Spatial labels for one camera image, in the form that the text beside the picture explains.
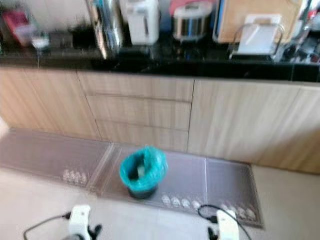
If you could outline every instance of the drawer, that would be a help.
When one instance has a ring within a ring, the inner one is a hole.
[[[87,96],[96,120],[188,130],[191,104],[124,96]]]
[[[97,121],[96,123],[102,139],[108,142],[153,145],[179,152],[187,150],[187,131],[109,121]]]
[[[28,79],[40,94],[84,96],[76,71],[25,69]]]
[[[116,73],[77,72],[86,95],[134,96],[192,101],[194,80],[190,78],[138,76]]]

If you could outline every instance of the trash can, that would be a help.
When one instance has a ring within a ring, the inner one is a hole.
[[[123,160],[119,174],[132,197],[146,199],[157,190],[167,170],[165,153],[153,146],[146,146]]]

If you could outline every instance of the cutting board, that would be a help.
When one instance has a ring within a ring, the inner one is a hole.
[[[219,43],[232,43],[236,31],[245,24],[248,14],[279,14],[280,24],[284,28],[282,42],[291,40],[303,0],[222,0],[223,10],[219,34],[215,40]]]

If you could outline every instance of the kitchen counter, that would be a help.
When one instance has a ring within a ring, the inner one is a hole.
[[[75,48],[52,47],[45,52],[32,48],[4,46],[0,66],[22,68],[73,69],[163,76],[190,76],[272,81],[319,81],[317,63],[297,63],[283,56],[284,46],[274,61],[268,58],[229,60],[228,46],[210,38],[198,44],[180,44],[162,33],[152,47],[124,47],[104,60],[97,48],[76,43]]]
[[[320,177],[253,166],[265,229],[246,227],[252,240],[318,239]],[[103,224],[98,240],[208,240],[209,223],[196,215],[102,199],[84,190],[0,169],[0,238],[22,239],[40,221],[89,204],[89,224]],[[68,224],[56,220],[31,231],[30,240],[60,240]],[[240,240],[246,240],[240,231]]]

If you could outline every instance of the metal pot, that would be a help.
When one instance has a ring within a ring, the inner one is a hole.
[[[207,1],[178,7],[172,16],[173,37],[181,42],[203,38],[209,30],[212,7],[212,3]]]

